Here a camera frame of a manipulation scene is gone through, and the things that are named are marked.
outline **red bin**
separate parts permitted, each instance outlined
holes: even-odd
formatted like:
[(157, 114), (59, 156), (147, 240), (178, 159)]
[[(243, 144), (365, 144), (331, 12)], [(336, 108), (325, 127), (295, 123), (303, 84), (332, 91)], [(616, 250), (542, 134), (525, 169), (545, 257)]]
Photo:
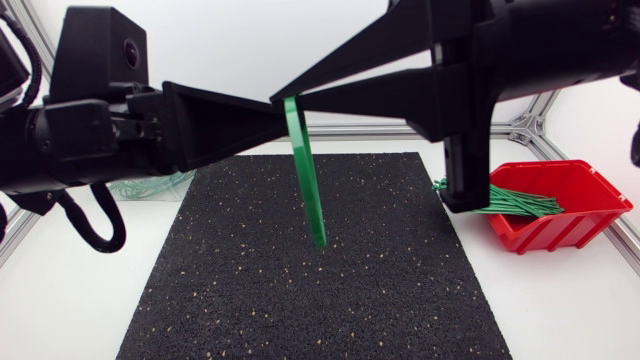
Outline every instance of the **red bin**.
[(581, 160), (507, 163), (491, 173), (491, 183), (509, 190), (555, 197), (565, 212), (541, 218), (487, 215), (509, 251), (583, 248), (591, 239), (633, 209), (591, 165)]

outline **green wire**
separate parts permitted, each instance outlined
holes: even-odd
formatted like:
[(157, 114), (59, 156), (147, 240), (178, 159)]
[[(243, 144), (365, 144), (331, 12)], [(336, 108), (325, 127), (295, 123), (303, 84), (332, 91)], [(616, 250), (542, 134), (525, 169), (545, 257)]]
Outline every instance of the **green wire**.
[[(431, 189), (440, 191), (448, 186), (447, 179), (433, 182)], [(556, 198), (543, 195), (528, 194), (491, 185), (489, 188), (489, 206), (474, 210), (478, 214), (509, 214), (520, 216), (543, 217), (561, 214), (565, 211)]]
[(108, 187), (111, 192), (122, 198), (144, 200), (170, 190), (194, 176), (195, 171), (190, 171), (150, 179), (119, 181), (109, 184)]

